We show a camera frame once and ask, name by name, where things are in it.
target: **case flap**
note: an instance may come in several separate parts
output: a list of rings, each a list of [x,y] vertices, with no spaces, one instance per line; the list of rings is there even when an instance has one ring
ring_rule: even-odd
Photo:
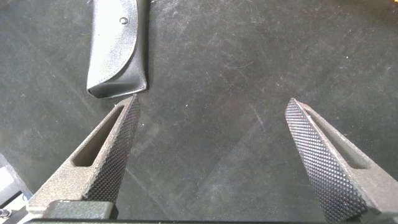
[[[94,0],[88,89],[115,76],[131,58],[137,20],[136,0]]]

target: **rectangular cutout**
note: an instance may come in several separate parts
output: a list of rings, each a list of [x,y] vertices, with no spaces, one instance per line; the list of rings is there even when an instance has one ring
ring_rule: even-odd
[[[104,125],[100,127],[98,132],[91,137],[84,148],[72,159],[73,165],[77,167],[89,167],[93,165],[123,108],[124,106],[120,106],[116,109]]]

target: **scratched black surface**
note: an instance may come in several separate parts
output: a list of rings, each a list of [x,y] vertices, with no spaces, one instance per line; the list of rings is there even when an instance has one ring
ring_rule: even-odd
[[[0,6],[0,148],[36,191],[121,99],[85,91],[91,1]],[[119,217],[323,220],[290,97],[398,179],[397,21],[388,0],[154,1]]]

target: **textured metal surface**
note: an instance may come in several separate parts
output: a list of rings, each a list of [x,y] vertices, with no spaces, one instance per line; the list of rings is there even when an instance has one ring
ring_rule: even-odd
[[[96,171],[92,183],[83,195],[85,200],[116,203],[139,116],[139,103],[135,100],[124,114],[123,122],[116,131],[117,135],[111,143],[104,163]]]
[[[43,218],[109,219],[113,209],[112,202],[58,200],[50,203]]]
[[[398,183],[309,106],[291,99],[286,121],[330,222],[398,214]]]
[[[115,202],[138,119],[136,95],[118,103],[29,200],[28,211],[41,216],[56,200]]]
[[[285,115],[326,219],[338,222],[365,212],[366,202],[326,148],[317,130],[310,124],[308,116],[295,100],[289,102]]]

